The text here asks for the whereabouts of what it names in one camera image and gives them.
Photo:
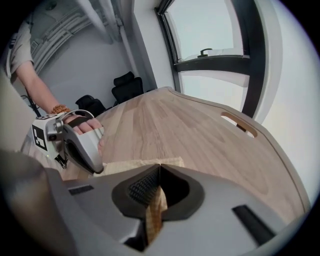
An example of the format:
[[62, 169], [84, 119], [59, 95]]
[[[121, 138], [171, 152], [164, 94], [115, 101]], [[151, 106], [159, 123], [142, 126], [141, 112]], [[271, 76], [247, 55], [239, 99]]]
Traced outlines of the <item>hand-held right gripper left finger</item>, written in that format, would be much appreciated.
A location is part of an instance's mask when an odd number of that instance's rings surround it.
[[64, 181], [53, 169], [45, 173], [71, 247], [64, 256], [161, 256], [160, 242], [148, 245], [145, 230], [157, 164], [86, 180]]

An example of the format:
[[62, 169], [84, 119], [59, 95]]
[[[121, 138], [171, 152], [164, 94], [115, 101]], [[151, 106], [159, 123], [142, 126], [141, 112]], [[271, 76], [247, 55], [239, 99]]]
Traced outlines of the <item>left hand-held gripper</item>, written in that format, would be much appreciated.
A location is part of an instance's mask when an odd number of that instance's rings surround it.
[[31, 126], [35, 145], [49, 159], [55, 159], [64, 151], [67, 158], [78, 167], [91, 175], [100, 174], [104, 167], [98, 144], [104, 128], [96, 128], [79, 135], [70, 125], [64, 125], [64, 119], [70, 115], [94, 117], [83, 109], [37, 117]]

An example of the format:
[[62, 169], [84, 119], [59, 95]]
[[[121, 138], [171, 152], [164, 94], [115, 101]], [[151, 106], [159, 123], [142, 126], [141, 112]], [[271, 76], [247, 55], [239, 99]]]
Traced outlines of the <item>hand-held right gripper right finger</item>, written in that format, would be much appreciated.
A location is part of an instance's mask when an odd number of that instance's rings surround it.
[[149, 256], [257, 255], [285, 223], [269, 206], [225, 178], [163, 164], [167, 202]]

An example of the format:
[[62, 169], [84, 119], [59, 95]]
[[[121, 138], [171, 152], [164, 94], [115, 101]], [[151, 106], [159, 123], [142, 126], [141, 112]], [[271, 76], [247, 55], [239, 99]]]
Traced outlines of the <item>beige cloth garment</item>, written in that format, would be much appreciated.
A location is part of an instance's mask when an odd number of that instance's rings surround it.
[[[149, 159], [149, 160], [128, 160], [119, 162], [110, 162], [103, 164], [103, 172], [95, 174], [96, 177], [125, 172], [131, 169], [142, 167], [145, 165], [167, 164], [184, 167], [184, 161], [181, 157]], [[158, 236], [162, 228], [161, 214], [168, 208], [164, 191], [160, 186], [156, 187], [154, 195], [147, 203], [146, 208], [146, 237], [147, 242], [151, 244]]]

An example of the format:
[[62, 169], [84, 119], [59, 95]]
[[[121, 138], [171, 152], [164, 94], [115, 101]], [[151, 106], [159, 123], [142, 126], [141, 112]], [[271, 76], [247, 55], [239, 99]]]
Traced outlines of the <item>person's left forearm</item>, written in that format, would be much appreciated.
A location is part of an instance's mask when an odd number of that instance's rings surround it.
[[46, 113], [59, 114], [70, 110], [65, 105], [60, 104], [53, 96], [47, 85], [37, 75], [30, 60], [21, 64], [15, 73], [24, 85], [30, 98]]

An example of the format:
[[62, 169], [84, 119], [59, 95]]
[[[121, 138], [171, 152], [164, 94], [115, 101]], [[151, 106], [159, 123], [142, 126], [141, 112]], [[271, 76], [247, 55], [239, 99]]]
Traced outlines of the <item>person's left hand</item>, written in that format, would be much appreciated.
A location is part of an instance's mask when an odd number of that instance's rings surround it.
[[[65, 124], [70, 123], [71, 121], [75, 120], [76, 118], [79, 118], [80, 115], [68, 115], [66, 118], [63, 119], [63, 122]], [[96, 119], [89, 119], [85, 122], [80, 123], [79, 125], [73, 127], [73, 129], [78, 133], [79, 135], [82, 135], [84, 133], [88, 133], [95, 129], [102, 128], [102, 124]], [[104, 149], [104, 139], [101, 138], [98, 145], [97, 145], [98, 153], [102, 157], [103, 155], [103, 149]]]

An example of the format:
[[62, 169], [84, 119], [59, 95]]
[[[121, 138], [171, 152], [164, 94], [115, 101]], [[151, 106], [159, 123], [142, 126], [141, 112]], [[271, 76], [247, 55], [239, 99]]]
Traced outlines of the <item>black office chair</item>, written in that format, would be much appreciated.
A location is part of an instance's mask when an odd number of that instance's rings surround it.
[[113, 80], [114, 87], [111, 93], [115, 98], [114, 107], [144, 93], [143, 81], [129, 71]]
[[107, 110], [99, 99], [90, 95], [82, 96], [75, 102], [75, 104], [80, 110], [89, 111], [94, 115], [94, 117], [99, 116]]

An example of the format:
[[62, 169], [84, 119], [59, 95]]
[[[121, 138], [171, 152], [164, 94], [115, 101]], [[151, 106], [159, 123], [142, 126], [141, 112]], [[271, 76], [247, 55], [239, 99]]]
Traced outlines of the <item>person's grey shirt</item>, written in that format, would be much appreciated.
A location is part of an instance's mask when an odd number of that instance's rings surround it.
[[13, 87], [17, 68], [32, 60], [30, 28], [24, 21], [0, 56], [0, 149], [20, 151], [36, 115]]

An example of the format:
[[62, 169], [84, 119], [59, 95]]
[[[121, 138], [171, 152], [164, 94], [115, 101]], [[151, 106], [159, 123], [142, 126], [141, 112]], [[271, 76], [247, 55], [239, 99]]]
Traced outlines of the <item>white ceiling pipes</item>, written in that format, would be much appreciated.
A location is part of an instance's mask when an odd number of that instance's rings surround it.
[[37, 73], [70, 38], [93, 26], [111, 45], [122, 40], [122, 21], [113, 0], [43, 0], [27, 19]]

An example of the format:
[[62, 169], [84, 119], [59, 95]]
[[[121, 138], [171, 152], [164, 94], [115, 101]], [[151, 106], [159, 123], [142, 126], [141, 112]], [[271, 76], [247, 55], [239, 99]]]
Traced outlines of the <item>black-framed hinged window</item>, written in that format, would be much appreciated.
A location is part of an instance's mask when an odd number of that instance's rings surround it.
[[[175, 89], [253, 118], [267, 58], [257, 1], [161, 0], [155, 12]], [[197, 58], [206, 48], [208, 57]]]

